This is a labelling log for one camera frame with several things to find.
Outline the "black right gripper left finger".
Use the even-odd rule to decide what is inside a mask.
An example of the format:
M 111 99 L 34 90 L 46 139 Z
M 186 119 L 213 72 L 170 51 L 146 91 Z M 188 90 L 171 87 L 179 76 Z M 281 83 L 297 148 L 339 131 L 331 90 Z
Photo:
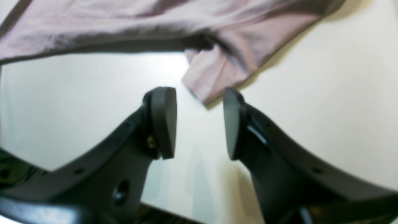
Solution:
M 176 126 L 175 88 L 154 88 L 89 152 L 2 190 L 1 218 L 18 224 L 133 224 L 150 164 L 174 157 Z

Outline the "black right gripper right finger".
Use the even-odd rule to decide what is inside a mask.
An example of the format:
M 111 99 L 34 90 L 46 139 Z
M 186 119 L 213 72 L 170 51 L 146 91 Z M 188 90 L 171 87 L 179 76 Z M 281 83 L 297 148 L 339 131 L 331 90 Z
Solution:
M 223 93 L 228 155 L 249 170 L 266 224 L 391 224 L 395 190 L 310 153 L 233 88 Z

